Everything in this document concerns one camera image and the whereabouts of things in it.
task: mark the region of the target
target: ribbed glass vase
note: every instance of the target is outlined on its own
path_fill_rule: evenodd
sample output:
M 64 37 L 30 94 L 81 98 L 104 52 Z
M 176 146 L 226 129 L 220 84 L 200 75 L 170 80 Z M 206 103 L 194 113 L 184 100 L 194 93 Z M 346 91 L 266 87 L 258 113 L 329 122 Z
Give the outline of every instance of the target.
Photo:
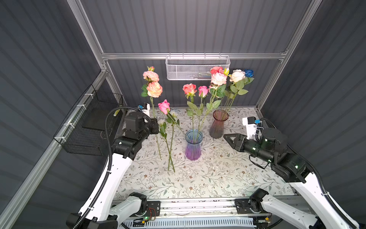
M 214 121 L 210 128 L 210 136 L 213 138 L 221 138 L 224 135 L 224 122 L 229 118 L 229 115 L 224 110 L 216 110 L 212 115 Z
M 201 142 L 203 140 L 202 132 L 198 130 L 189 130 L 186 133 L 186 158 L 189 160 L 197 160 L 201 156 Z

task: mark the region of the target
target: table surface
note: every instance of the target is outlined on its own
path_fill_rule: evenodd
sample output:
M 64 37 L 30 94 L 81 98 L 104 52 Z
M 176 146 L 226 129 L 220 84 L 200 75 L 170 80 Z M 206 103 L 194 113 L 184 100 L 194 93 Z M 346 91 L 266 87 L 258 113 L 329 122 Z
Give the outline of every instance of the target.
M 178 113 L 183 131 L 191 129 L 192 121 L 187 116 L 186 109 L 173 110 Z M 224 133 L 246 134 L 242 118 L 257 117 L 255 108 L 251 107 L 232 108 L 229 115 L 225 121 Z M 159 120 L 165 115 L 159 111 L 157 117 Z M 175 172 L 171 168 L 168 170 L 166 143 L 158 135 L 160 159 L 155 135 L 150 135 L 125 173 L 114 199 L 125 199 L 132 192 L 142 193 L 148 199 L 238 197 L 250 196 L 257 188 L 275 196 L 294 194 L 290 185 L 276 175 L 270 166 L 265 170 L 258 168 L 249 161 L 249 154 L 235 151 L 223 138 L 213 139 L 209 135 L 212 123 L 211 114 L 204 123 L 202 155 L 196 161 L 190 161 L 184 156 L 186 141 L 183 133 L 175 128 L 172 147 Z M 170 142 L 170 125 L 167 133 Z M 260 159 L 255 162 L 266 164 Z

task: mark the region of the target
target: white rose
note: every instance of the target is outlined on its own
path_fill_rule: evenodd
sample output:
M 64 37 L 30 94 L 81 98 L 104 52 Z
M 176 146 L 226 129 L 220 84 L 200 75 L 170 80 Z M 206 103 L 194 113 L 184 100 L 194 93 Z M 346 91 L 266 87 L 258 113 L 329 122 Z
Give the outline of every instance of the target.
M 245 78 L 245 73 L 244 72 L 242 72 L 242 71 L 236 71 L 236 72 L 233 72 L 231 74 L 231 76 L 230 76 L 230 82 L 236 83 L 236 82 L 238 82 L 238 81 L 240 81 L 240 80 L 242 80 L 244 78 Z
M 169 114 L 171 114 L 174 118 L 177 118 L 178 117 L 178 113 L 176 111 L 174 111 L 174 110 L 171 110 L 169 112 Z
M 164 124 L 165 120 L 164 119 L 159 119 L 158 120 L 158 124 L 159 126 L 162 126 Z

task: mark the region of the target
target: pink rose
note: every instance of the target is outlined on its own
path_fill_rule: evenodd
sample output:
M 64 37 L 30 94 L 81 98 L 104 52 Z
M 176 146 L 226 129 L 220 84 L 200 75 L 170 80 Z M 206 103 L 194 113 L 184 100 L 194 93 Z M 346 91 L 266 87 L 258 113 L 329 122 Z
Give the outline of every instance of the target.
M 210 72 L 211 72 L 212 75 L 215 74 L 215 73 L 223 74 L 224 69 L 223 69 L 223 67 L 216 66 L 216 67 L 213 67 Z
M 201 98 L 204 98 L 204 97 L 206 97 L 206 96 L 207 96 L 208 89 L 207 89 L 207 87 L 206 87 L 206 86 L 200 86 L 200 87 L 198 88 L 198 91 L 199 91 L 198 95 L 199 95 Z
M 168 114 L 170 111 L 170 103 L 167 100 L 164 100 L 162 103 L 158 103 L 159 109 L 164 113 Z
M 151 79 L 152 81 L 158 82 L 159 81 L 159 75 L 156 74 L 153 71 L 146 71 L 143 74 L 143 78 L 146 80 L 147 78 Z
M 227 78 L 227 76 L 225 76 L 222 73 L 217 72 L 217 73 L 212 74 L 211 83 L 221 86 L 223 84 L 226 84 L 226 78 Z
M 185 84 L 183 86 L 183 91 L 186 95 L 194 95 L 197 92 L 197 90 L 195 90 L 195 89 L 196 89 L 196 85 L 194 85 L 194 84 Z
M 151 82 L 147 86 L 147 94 L 154 98 L 159 98 L 161 93 L 163 92 L 163 87 L 160 86 L 158 82 Z

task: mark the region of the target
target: flower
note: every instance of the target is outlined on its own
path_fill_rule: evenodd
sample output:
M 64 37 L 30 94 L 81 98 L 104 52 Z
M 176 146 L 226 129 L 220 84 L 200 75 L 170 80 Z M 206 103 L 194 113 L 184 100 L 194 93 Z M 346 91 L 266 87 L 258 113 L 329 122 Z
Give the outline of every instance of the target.
M 230 82 L 236 83 L 245 78 L 245 73 L 242 71 L 236 71 L 236 72 L 233 72 L 229 77 L 230 77 Z
M 161 93 L 163 92 L 163 87 L 160 86 L 158 82 L 151 82 L 147 86 L 147 94 L 154 98 L 159 98 Z
M 214 73 L 211 76 L 211 83 L 221 86 L 223 84 L 226 84 L 226 78 L 227 76 L 222 73 Z
M 183 91 L 186 95 L 192 96 L 197 92 L 196 85 L 194 85 L 194 84 L 185 84 L 185 85 L 183 85 Z
M 168 114 L 170 111 L 170 103 L 167 100 L 164 100 L 162 103 L 158 103 L 159 109 L 164 113 Z
M 152 81 L 158 82 L 159 81 L 159 75 L 156 74 L 153 71 L 146 71 L 143 74 L 143 78 L 146 80 L 147 78 L 151 79 Z
M 164 122 L 165 122 L 164 119 L 159 119 L 159 121 L 158 121 L 159 126 L 162 126 L 164 124 Z
M 244 72 L 245 72 L 246 77 L 249 77 L 249 78 L 253 77 L 253 73 L 254 73 L 253 70 L 245 69 Z
M 216 66 L 216 67 L 213 67 L 211 69 L 210 73 L 212 75 L 215 74 L 215 73 L 221 73 L 221 74 L 223 74 L 224 73 L 224 69 L 223 69 L 223 67 Z
M 171 114 L 174 118 L 178 117 L 178 113 L 174 110 L 170 111 L 169 114 Z
M 201 98 L 205 98 L 207 96 L 207 93 L 208 93 L 208 89 L 206 86 L 200 86 L 198 88 L 198 95 L 201 97 Z

